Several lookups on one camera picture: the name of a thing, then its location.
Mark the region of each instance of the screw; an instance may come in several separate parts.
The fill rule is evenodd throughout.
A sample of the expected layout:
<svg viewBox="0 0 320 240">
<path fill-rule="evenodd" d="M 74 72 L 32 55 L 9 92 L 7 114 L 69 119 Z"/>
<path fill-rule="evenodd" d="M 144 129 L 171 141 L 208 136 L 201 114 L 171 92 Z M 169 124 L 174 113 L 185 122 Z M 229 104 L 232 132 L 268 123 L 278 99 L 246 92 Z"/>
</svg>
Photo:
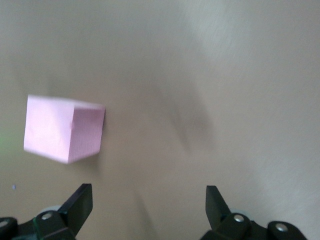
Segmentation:
<svg viewBox="0 0 320 240">
<path fill-rule="evenodd" d="M 47 219 L 51 218 L 51 216 L 52 216 L 52 213 L 51 213 L 51 212 L 47 212 L 46 214 L 44 214 L 44 215 L 41 217 L 41 219 L 42 219 L 42 220 L 47 220 Z"/>
<path fill-rule="evenodd" d="M 288 228 L 283 223 L 277 223 L 275 225 L 276 229 L 278 229 L 280 232 L 288 232 Z"/>
<path fill-rule="evenodd" d="M 0 228 L 4 227 L 7 224 L 8 224 L 7 220 L 4 220 L 4 221 L 0 222 Z"/>
<path fill-rule="evenodd" d="M 238 223 L 242 223 L 245 220 L 244 217 L 239 214 L 234 215 L 233 219 L 236 220 Z"/>
</svg>

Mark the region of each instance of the beige surface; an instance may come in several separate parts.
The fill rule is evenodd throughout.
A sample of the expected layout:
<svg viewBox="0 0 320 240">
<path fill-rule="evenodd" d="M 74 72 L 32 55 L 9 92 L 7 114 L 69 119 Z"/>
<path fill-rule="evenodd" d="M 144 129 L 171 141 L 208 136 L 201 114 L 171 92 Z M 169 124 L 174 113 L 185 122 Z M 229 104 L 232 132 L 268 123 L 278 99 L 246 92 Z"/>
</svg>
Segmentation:
<svg viewBox="0 0 320 240">
<path fill-rule="evenodd" d="M 79 240 L 197 240 L 217 185 L 319 239 L 319 26 L 319 1 L 1 1 L 0 216 L 92 183 Z M 28 94 L 105 105 L 100 154 L 24 152 Z"/>
</svg>

